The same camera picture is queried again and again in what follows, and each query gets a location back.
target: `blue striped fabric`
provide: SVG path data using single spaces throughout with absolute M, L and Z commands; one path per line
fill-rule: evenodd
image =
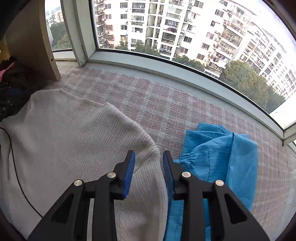
M 197 131 L 187 130 L 181 155 L 174 162 L 181 163 L 200 180 L 226 182 L 228 187 L 251 209 L 257 181 L 257 144 L 247 134 L 236 134 L 220 125 L 198 124 Z M 165 241 L 181 238 L 183 201 L 171 202 Z M 206 240 L 210 241 L 210 218 L 204 199 Z

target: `tree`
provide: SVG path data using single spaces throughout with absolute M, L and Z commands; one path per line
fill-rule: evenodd
M 268 86 L 268 102 L 265 108 L 267 113 L 273 112 L 277 107 L 279 107 L 282 103 L 285 102 L 285 98 L 278 93 L 274 92 L 271 86 Z
M 284 102 L 284 98 L 268 86 L 246 62 L 231 61 L 220 75 L 220 80 L 235 88 L 271 113 Z
M 140 52 L 140 53 L 149 54 L 149 55 L 158 56 L 158 57 L 160 56 L 160 53 L 157 50 L 154 50 L 151 47 L 140 43 L 139 41 L 137 41 L 135 51 Z
M 186 55 L 183 55 L 182 57 L 177 56 L 176 58 L 173 58 L 173 61 L 187 65 L 200 71 L 203 71 L 204 69 L 203 64 L 201 64 L 199 61 L 195 61 L 194 59 L 190 60 Z
M 64 36 L 57 41 L 57 44 L 52 48 L 52 50 L 57 50 L 57 49 L 70 49 L 71 43 L 68 38 L 67 32 L 64 34 Z
M 121 50 L 128 50 L 128 42 L 125 43 L 123 41 L 119 42 L 119 45 L 115 47 L 115 49 L 121 49 Z
M 64 37 L 64 35 L 67 33 L 66 26 L 64 22 L 61 23 L 53 23 L 50 26 L 50 31 L 52 33 L 53 41 L 52 41 L 52 47 L 54 47 L 57 42 Z

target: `glass window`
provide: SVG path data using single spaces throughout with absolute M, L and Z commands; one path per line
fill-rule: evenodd
M 121 2 L 120 3 L 120 8 L 127 8 L 128 7 L 128 3 L 127 2 Z

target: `ribbed knit fabric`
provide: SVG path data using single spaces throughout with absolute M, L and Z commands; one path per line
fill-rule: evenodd
M 136 164 L 129 195 L 115 202 L 117 237 L 162 240 L 167 193 L 159 150 L 143 128 L 116 107 L 61 89 L 41 90 L 1 126 L 11 136 L 22 188 L 42 215 L 73 181 L 100 178 L 123 161 L 128 150 L 134 150 Z M 27 238 L 40 217 L 21 193 L 3 132 L 0 141 L 0 207 Z

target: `wooden panel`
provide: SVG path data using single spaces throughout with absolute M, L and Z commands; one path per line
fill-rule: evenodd
M 11 56 L 47 79 L 60 80 L 47 35 L 44 0 L 31 0 L 13 20 L 5 36 Z

